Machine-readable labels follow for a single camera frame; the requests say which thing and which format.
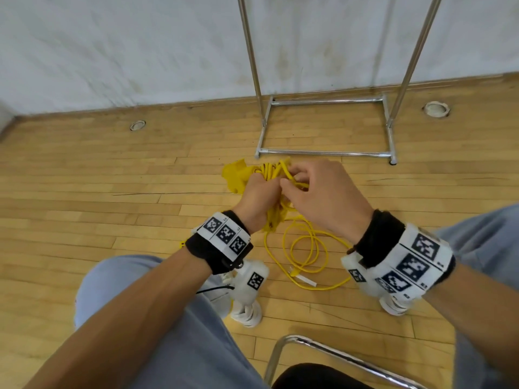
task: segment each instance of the person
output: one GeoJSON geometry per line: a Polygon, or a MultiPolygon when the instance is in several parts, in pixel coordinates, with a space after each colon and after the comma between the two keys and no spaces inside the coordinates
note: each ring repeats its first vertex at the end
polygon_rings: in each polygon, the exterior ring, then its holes
{"type": "MultiPolygon", "coordinates": [[[[260,230],[266,211],[283,194],[309,221],[362,244],[372,232],[375,210],[343,166],[302,162],[290,172],[309,183],[308,191],[286,179],[251,176],[232,209],[245,228],[260,230]]],[[[455,388],[519,387],[518,229],[516,205],[438,231],[456,261],[423,298],[457,329],[455,388]]],[[[79,289],[77,330],[26,389],[265,388],[212,307],[209,292],[195,295],[219,276],[214,262],[190,251],[182,248],[164,261],[133,255],[100,262],[79,289]]],[[[368,388],[332,368],[308,364],[289,368],[273,387],[318,386],[368,388]]]]}

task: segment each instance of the person's right hand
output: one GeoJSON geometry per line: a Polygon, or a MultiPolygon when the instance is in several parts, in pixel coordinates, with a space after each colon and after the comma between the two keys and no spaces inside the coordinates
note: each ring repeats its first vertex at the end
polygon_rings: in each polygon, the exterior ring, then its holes
{"type": "Polygon", "coordinates": [[[281,180],[285,195],[308,221],[324,227],[353,244],[364,235],[373,208],[337,161],[296,163],[289,171],[298,182],[308,183],[308,191],[281,180]]]}

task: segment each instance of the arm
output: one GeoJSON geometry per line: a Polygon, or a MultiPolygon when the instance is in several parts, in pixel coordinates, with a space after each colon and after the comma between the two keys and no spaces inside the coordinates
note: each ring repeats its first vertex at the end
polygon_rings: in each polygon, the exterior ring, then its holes
{"type": "Polygon", "coordinates": [[[519,293],[457,263],[424,296],[485,359],[519,386],[519,293]]]}
{"type": "MultiPolygon", "coordinates": [[[[279,200],[279,179],[256,174],[233,208],[250,233],[279,200]]],[[[211,275],[182,248],[114,297],[72,334],[25,389],[120,388],[128,384],[211,275]]]]}
{"type": "MultiPolygon", "coordinates": [[[[354,185],[341,163],[316,161],[295,164],[290,172],[307,192],[282,180],[283,194],[308,220],[353,244],[365,234],[373,208],[354,185]]],[[[443,282],[425,294],[485,359],[519,386],[519,293],[460,264],[443,282]]]]}

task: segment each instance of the hand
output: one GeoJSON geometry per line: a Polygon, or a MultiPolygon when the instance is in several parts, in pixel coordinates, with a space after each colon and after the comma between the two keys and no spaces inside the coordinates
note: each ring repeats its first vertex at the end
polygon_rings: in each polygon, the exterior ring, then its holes
{"type": "Polygon", "coordinates": [[[324,227],[353,244],[360,241],[373,216],[373,208],[355,186],[342,164],[336,161],[308,161],[289,167],[296,181],[308,183],[308,191],[287,179],[280,184],[294,207],[308,221],[324,227]]]}
{"type": "Polygon", "coordinates": [[[232,209],[253,234],[267,223],[267,211],[273,207],[281,196],[279,177],[266,181],[261,173],[253,173],[240,202],[232,209]]]}

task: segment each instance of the forearm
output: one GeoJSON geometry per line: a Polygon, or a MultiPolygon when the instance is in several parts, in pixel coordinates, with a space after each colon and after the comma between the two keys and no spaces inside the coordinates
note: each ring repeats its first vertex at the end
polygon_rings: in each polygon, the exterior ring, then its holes
{"type": "Polygon", "coordinates": [[[179,250],[88,319],[26,389],[124,386],[209,275],[204,260],[179,250]]]}
{"type": "Polygon", "coordinates": [[[457,263],[424,296],[487,361],[519,385],[519,293],[457,263]]]}

